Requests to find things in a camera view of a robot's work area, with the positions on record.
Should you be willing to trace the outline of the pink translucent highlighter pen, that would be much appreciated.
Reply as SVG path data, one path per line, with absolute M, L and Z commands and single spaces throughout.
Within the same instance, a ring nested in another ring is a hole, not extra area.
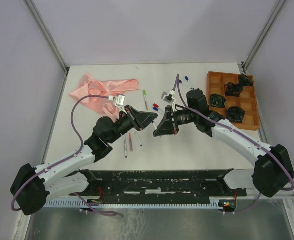
M 130 149 L 130 152 L 133 152 L 132 137 L 131 137 L 131 134 L 130 133 L 128 134 L 128 139 L 129 139 L 129 149 Z

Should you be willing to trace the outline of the lime green capped marker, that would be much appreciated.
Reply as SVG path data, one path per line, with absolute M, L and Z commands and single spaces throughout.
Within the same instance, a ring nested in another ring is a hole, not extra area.
M 143 94 L 145 108 L 146 108 L 146 110 L 148 110 L 148 104 L 147 104 L 147 99 L 146 99 L 146 91 L 144 89 L 142 90 L 142 94 Z

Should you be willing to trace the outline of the magenta capped whiteboard marker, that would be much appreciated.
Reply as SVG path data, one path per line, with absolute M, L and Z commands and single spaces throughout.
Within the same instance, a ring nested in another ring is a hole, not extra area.
M 127 142 L 126 142 L 126 136 L 123 135 L 123 143 L 124 143 L 124 156 L 127 158 Z

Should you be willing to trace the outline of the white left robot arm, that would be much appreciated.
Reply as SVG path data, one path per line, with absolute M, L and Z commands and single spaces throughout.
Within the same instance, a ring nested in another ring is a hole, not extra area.
M 81 192 L 94 194 L 97 182 L 86 178 L 78 169 L 103 159 L 112 151 L 112 143 L 131 129 L 144 130 L 157 117 L 156 113 L 137 111 L 126 105 L 115 121 L 107 116 L 99 118 L 91 136 L 81 140 L 79 149 L 68 156 L 35 167 L 23 165 L 10 187 L 12 211 L 29 216 L 51 199 Z

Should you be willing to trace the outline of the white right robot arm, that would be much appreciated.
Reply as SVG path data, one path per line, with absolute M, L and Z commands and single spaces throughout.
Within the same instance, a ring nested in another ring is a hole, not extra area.
M 154 137 L 176 135 L 179 126 L 193 123 L 209 137 L 221 141 L 241 154 L 253 169 L 231 170 L 216 183 L 218 193 L 229 195 L 234 189 L 257 189 L 271 198 L 279 191 L 294 189 L 294 170 L 287 149 L 278 144 L 271 146 L 244 133 L 221 114 L 210 110 L 203 92 L 190 90 L 181 110 L 176 110 L 175 91 L 164 92 L 163 119 L 154 131 Z

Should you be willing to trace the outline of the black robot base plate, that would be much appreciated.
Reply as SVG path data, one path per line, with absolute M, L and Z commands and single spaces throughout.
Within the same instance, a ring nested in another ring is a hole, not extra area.
M 210 197 L 245 197 L 224 182 L 228 170 L 84 170 L 89 185 L 80 196 L 105 203 L 199 203 Z

